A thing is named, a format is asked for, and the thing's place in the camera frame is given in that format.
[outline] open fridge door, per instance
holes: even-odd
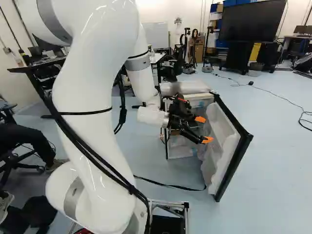
[[[219,202],[240,164],[253,135],[249,134],[237,121],[221,100],[213,93],[214,102],[206,110],[207,121],[203,136],[213,137],[213,142],[201,145],[198,158],[208,193]]]

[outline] floor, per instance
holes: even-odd
[[[298,124],[300,109],[251,86],[231,87],[235,83],[225,77],[240,84],[252,80],[254,86],[312,111],[312,80],[292,72],[263,72],[259,77],[249,77],[217,69],[214,74],[206,74],[199,69],[193,75],[180,75],[179,80],[202,80],[219,92],[254,139],[220,203],[215,203],[207,191],[187,192],[144,181],[137,181],[137,187],[149,198],[189,201],[190,234],[312,233],[312,133]],[[136,121],[136,111],[131,109],[132,104],[138,103],[135,97],[127,97],[126,102],[127,122],[117,140],[133,173],[162,183],[203,188],[196,158],[166,161],[159,129]],[[114,124],[118,106],[118,97],[113,97]],[[21,125],[40,129],[55,144],[57,157],[66,158],[54,121],[39,118],[46,111],[39,103],[15,118]],[[31,160],[40,163],[38,158]],[[24,169],[14,172],[6,186],[16,196],[13,205],[22,207],[28,198],[44,194],[47,177],[25,173]],[[49,234],[66,234],[70,227],[71,222],[58,214]]]

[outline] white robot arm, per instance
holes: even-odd
[[[19,8],[36,36],[52,44],[71,45],[53,87],[53,104],[85,145],[78,149],[59,124],[70,162],[49,177],[49,202],[95,234],[144,233],[150,207],[142,194],[131,192],[139,193],[112,126],[112,86],[123,64],[135,95],[147,103],[139,108],[138,119],[167,127],[169,118],[159,110],[160,97],[135,0],[19,0]],[[83,151],[88,147],[98,155],[96,159],[87,158]],[[113,167],[106,167],[108,174],[119,174],[127,189],[103,172],[99,166],[103,160]]]

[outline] person's leg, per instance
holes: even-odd
[[[0,142],[4,145],[14,147],[18,143],[29,143],[48,168],[53,166],[55,152],[41,131],[17,124],[4,124],[0,125],[0,133]]]

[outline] computer monitor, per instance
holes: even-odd
[[[43,51],[51,51],[51,50],[60,50],[62,47],[59,46],[59,45],[53,45],[53,44],[50,44],[44,40],[41,40],[40,38],[36,37],[36,35],[34,35],[34,38],[38,44],[38,46],[43,50]]]
[[[28,47],[32,57],[42,57],[42,49],[39,46]]]
[[[293,33],[301,33],[301,34],[305,34],[307,33],[307,26],[304,25],[297,25],[296,28],[294,29]]]
[[[306,33],[312,35],[312,25],[307,26]]]
[[[285,0],[268,0],[224,7],[219,40],[274,41],[285,5]]]

